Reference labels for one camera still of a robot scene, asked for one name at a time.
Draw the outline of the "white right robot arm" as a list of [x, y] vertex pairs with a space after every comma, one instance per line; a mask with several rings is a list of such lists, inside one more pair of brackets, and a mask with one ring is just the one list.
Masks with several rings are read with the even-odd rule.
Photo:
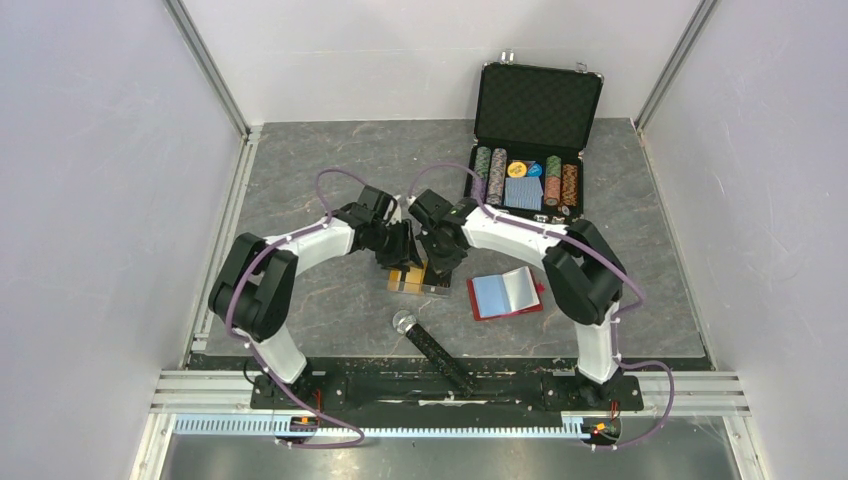
[[437, 272], [458, 268], [471, 249], [495, 251], [544, 271], [557, 307], [575, 324], [577, 392], [591, 408], [618, 393], [612, 323], [626, 272], [594, 224], [547, 225], [498, 213], [472, 198], [451, 203], [426, 190], [407, 200], [417, 238]]

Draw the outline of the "black VIP card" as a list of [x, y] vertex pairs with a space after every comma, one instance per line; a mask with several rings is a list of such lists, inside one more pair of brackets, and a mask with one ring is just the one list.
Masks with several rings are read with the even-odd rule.
[[452, 272], [438, 273], [427, 266], [422, 278], [421, 292], [428, 295], [449, 296], [451, 292]]

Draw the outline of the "red leather card holder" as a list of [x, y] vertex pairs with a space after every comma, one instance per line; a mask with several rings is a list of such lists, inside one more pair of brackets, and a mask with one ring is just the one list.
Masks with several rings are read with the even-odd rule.
[[502, 274], [470, 278], [466, 281], [475, 321], [512, 317], [544, 309], [545, 286], [532, 270], [520, 267]]

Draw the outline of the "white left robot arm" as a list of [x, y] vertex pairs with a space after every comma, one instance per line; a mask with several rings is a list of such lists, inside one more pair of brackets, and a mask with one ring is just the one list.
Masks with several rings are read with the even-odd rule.
[[398, 199], [372, 186], [300, 230], [239, 235], [213, 283], [209, 310], [277, 379], [275, 392], [290, 407], [306, 405], [314, 394], [314, 381], [304, 374], [308, 360], [285, 325], [295, 281], [308, 269], [362, 250], [373, 252], [384, 268], [422, 264]]

